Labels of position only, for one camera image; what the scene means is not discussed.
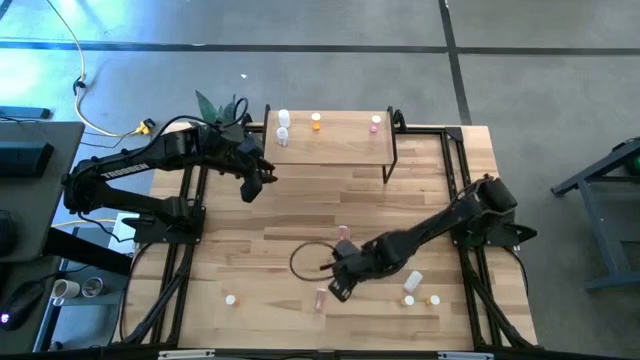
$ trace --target gray floor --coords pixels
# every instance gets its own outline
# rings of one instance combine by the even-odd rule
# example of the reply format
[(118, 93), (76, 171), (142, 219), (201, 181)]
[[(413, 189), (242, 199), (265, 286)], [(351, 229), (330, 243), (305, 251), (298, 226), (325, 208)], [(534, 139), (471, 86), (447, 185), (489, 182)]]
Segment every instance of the gray floor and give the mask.
[[(445, 45), (437, 0), (54, 3), (86, 41)], [(640, 47), (637, 1), (449, 0), (448, 6), (459, 46)], [(22, 0), (0, 20), (3, 39), (69, 37), (46, 3)], [(258, 119), (267, 102), (290, 109), (393, 105), (410, 123), (460, 124), (446, 54), (90, 51), (86, 57), (91, 89), (83, 110), (112, 131), (128, 131), (147, 117), (163, 122), (197, 114), (195, 89), (219, 103), (233, 93), (247, 96)], [(640, 357), (640, 290), (582, 289), (604, 273), (582, 202), (577, 194), (554, 199), (548, 191), (640, 133), (640, 57), (463, 55), (460, 64), (471, 120), (490, 127), (500, 173), (520, 203), (519, 221), (539, 230), (522, 258), (540, 344)], [(70, 84), (78, 73), (74, 51), (0, 50), (0, 99), (75, 120)], [(110, 152), (83, 146), (78, 159)], [(118, 186), (145, 192), (150, 181), (143, 174)], [(56, 221), (69, 219), (59, 209)]]

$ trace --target bottle cap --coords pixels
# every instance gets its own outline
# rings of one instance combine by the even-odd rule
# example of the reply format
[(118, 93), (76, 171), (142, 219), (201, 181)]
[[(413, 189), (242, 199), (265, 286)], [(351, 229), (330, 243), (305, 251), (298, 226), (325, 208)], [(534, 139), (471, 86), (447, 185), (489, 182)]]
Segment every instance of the bottle cap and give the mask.
[(404, 297), (402, 301), (405, 305), (413, 305), (416, 301), (411, 295), (407, 295)]

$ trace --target wooden tabletop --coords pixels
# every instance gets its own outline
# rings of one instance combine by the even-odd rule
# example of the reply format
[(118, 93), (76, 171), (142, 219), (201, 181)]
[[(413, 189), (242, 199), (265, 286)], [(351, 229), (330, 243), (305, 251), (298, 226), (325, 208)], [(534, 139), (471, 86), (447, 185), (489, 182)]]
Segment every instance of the wooden tabletop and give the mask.
[[(320, 130), (311, 128), (311, 114), (322, 116)], [(278, 111), (267, 121), (265, 158), (273, 164), (390, 165), (393, 145), (389, 113), (386, 111), (289, 111), (289, 144), (278, 145)], [(380, 116), (372, 133), (371, 118)]]
[[(488, 128), (463, 127), (463, 133), (472, 178), (497, 175)], [(196, 247), (180, 347), (471, 350), (460, 261), (448, 234), (422, 246), (398, 274), (359, 284), (346, 303), (328, 294), (322, 314), (314, 313), (315, 293), (328, 282), (304, 282), (289, 272), (289, 256), (298, 245), (335, 244), (338, 225), (349, 226), (360, 245), (382, 232), (408, 228), (448, 204), (438, 137), (398, 135), (398, 151), (387, 185), (377, 168), (280, 165), (279, 180), (265, 185), (251, 204), (240, 200), (240, 180), (210, 171), (205, 234)], [(190, 196), (196, 176), (194, 171)], [(177, 195), (181, 178), (181, 171), (156, 171), (151, 195)], [(158, 296), (166, 251), (166, 245), (155, 244), (140, 259), (127, 299), (126, 333)], [(518, 263), (503, 249), (486, 252), (497, 303), (524, 338), (536, 343)], [(294, 266), (315, 276), (314, 268), (329, 259), (327, 249), (309, 247)], [(412, 270), (424, 279), (415, 292), (417, 303), (403, 307), (402, 284)], [(225, 305), (226, 295), (235, 295), (237, 306)], [(430, 295), (438, 295), (441, 304), (424, 304)], [(479, 310), (490, 341), (480, 305)], [(170, 323), (168, 315), (165, 336)]]

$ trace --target white cable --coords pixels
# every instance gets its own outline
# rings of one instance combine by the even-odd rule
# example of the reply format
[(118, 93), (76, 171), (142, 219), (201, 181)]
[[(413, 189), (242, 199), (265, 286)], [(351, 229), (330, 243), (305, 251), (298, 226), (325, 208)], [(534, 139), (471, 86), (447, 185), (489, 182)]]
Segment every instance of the white cable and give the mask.
[[(76, 43), (76, 47), (78, 48), (78, 52), (80, 53), (80, 61), (82, 63), (82, 69), (81, 69), (80, 78), (78, 79), (78, 81), (84, 83), (84, 79), (85, 79), (85, 77), (84, 77), (84, 75), (85, 75), (84, 74), (85, 73), (85, 61), (84, 61), (84, 53), (82, 52), (82, 47), (80, 46), (80, 42), (78, 41), (78, 38), (76, 37), (76, 34), (74, 34), (73, 30), (71, 30), (71, 27), (69, 26), (69, 24), (67, 24), (67, 21), (62, 17), (62, 15), (60, 15), (60, 13), (58, 12), (58, 9), (56, 9), (56, 7), (53, 6), (53, 4), (51, 3), (50, 0), (46, 0), (46, 2), (49, 4), (49, 6), (51, 6), (51, 9), (53, 9), (53, 11), (55, 11), (55, 13), (58, 15), (58, 17), (60, 18), (60, 20), (62, 21), (64, 26), (66, 26), (67, 30), (69, 30), (69, 33), (73, 37), (73, 42)], [(82, 120), (82, 122), (85, 125), (87, 125), (88, 127), (94, 129), (95, 131), (97, 131), (97, 132), (99, 132), (99, 133), (101, 133), (103, 135), (111, 136), (111, 137), (125, 137), (125, 136), (129, 136), (129, 135), (137, 134), (137, 131), (135, 131), (135, 130), (134, 131), (130, 131), (130, 132), (126, 133), (126, 134), (114, 134), (112, 132), (103, 130), (100, 127), (92, 124), (80, 112), (80, 87), (77, 87), (75, 90), (76, 90), (76, 94), (75, 94), (74, 108), (76, 110), (76, 114), (78, 115), (80, 120)]]
[(80, 47), (80, 42), (78, 42), (78, 38), (76, 37), (76, 34), (73, 33), (73, 30), (71, 30), (71, 27), (69, 26), (69, 24), (67, 24), (67, 21), (62, 17), (62, 15), (60, 15), (60, 13), (58, 12), (58, 9), (56, 9), (55, 6), (53, 6), (53, 4), (51, 3), (51, 1), (46, 0), (49, 3), (49, 6), (51, 6), (51, 9), (53, 9), (53, 11), (55, 11), (55, 13), (58, 15), (58, 17), (60, 18), (60, 20), (62, 20), (62, 23), (64, 24), (64, 26), (67, 27), (67, 30), (69, 30), (69, 33), (71, 33), (71, 36), (73, 37), (73, 41), (76, 43), (76, 46), (78, 47), (78, 52), (80, 53), (80, 61), (82, 61), (82, 72), (80, 73), (80, 81), (84, 81), (84, 53), (82, 52), (82, 48)]

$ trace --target white bottle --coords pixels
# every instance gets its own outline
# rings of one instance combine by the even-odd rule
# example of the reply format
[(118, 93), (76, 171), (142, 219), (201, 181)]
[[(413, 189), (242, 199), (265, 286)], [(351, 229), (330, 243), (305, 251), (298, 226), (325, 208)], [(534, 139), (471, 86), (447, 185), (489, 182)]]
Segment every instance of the white bottle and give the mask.
[(418, 287), (418, 284), (420, 284), (420, 281), (422, 281), (422, 274), (414, 270), (411, 272), (411, 274), (407, 278), (407, 281), (404, 282), (404, 285), (402, 287), (407, 292), (413, 292), (413, 290)]
[(276, 130), (276, 137), (278, 138), (278, 145), (287, 146), (289, 145), (289, 132), (286, 128), (280, 127)]
[(289, 128), (291, 126), (291, 118), (289, 117), (289, 111), (282, 109), (278, 111), (278, 120), (280, 120), (280, 127)]

